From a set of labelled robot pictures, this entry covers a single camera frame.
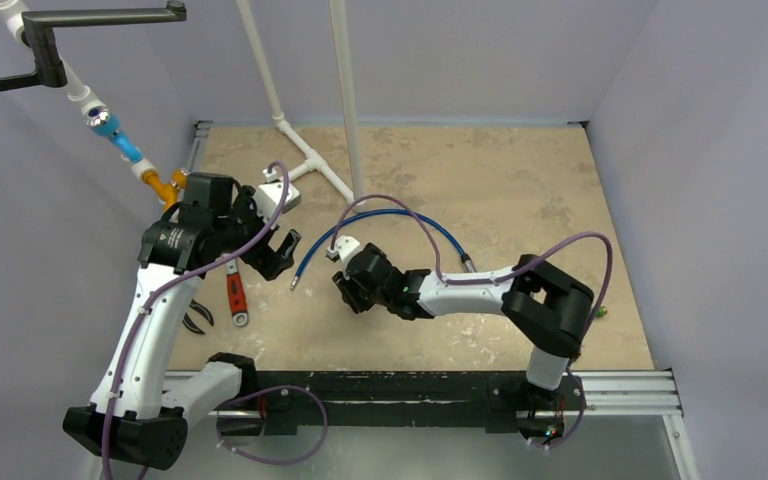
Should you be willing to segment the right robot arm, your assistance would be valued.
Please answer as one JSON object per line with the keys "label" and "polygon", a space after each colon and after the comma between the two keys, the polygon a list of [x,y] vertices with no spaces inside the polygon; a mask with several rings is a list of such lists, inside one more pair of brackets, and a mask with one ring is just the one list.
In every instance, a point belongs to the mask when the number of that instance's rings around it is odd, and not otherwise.
{"label": "right robot arm", "polygon": [[360,246],[345,238],[329,249],[341,265],[332,278],[343,301],[360,314],[374,306],[403,319],[431,319],[449,314],[506,317],[533,349],[521,381],[524,399],[544,407],[556,399],[569,363],[579,355],[593,291],[533,254],[520,257],[526,270],[438,276],[429,269],[401,271],[372,243]]}

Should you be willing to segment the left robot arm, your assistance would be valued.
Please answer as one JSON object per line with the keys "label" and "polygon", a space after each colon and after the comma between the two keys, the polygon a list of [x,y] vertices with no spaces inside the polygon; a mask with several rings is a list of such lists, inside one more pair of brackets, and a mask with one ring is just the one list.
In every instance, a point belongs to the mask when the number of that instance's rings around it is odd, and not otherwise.
{"label": "left robot arm", "polygon": [[225,174],[193,172],[179,200],[143,234],[132,305],[114,355],[84,406],[68,409],[64,431],[100,461],[109,479],[115,462],[166,470],[189,430],[223,403],[244,409],[257,399],[250,358],[217,353],[172,389],[164,381],[180,325],[206,274],[241,260],[271,281],[289,269],[300,236],[269,243],[281,215],[300,195],[287,168],[269,166],[272,181],[243,185]]}

